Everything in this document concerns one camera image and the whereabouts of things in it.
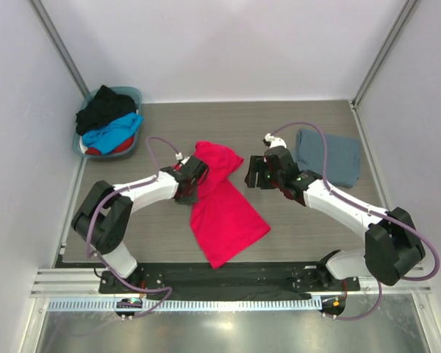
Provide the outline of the pink red t shirt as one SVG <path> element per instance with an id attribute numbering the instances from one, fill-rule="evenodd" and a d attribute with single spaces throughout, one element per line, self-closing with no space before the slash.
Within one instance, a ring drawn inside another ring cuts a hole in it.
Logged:
<path id="1" fill-rule="evenodd" d="M 207 261 L 217 269 L 267 235 L 270 225 L 229 180 L 244 162 L 240 155 L 227 146 L 199 141 L 194 156 L 209 171 L 198 186 L 190 228 Z"/>

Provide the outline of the grey blue t shirt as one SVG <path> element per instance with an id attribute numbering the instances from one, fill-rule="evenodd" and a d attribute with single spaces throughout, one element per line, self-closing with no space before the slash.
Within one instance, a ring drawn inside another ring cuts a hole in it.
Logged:
<path id="1" fill-rule="evenodd" d="M 335 186 L 353 188 L 361 176 L 362 150 L 360 142 L 325 134 L 326 178 Z M 295 161 L 300 170 L 323 175 L 324 145 L 319 132 L 300 129 L 296 135 Z"/>

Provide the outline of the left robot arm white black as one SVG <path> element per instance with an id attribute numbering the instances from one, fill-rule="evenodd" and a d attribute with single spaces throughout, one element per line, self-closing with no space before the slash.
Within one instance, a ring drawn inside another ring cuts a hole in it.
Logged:
<path id="1" fill-rule="evenodd" d="M 142 283 L 137 261 L 123 243 L 131 215 L 160 201 L 178 204 L 197 202 L 197 189 L 207 179 L 209 166 L 195 156 L 164 167 L 155 175 L 126 184 L 104 180 L 90 189 L 72 222 L 72 229 L 87 244 L 88 255 L 97 254 L 118 275 L 116 284 L 125 293 L 136 292 Z"/>

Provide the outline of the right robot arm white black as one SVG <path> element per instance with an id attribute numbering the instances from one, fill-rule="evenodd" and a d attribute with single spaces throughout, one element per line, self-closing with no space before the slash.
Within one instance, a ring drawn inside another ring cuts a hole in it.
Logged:
<path id="1" fill-rule="evenodd" d="M 363 240 L 361 249 L 338 249 L 317 264 L 316 279 L 324 290 L 362 276 L 393 286 L 426 256 L 407 211 L 374 207 L 334 188 L 320 174 L 299 170 L 283 146 L 250 156 L 245 183 L 248 188 L 278 189 L 286 199 L 326 214 Z"/>

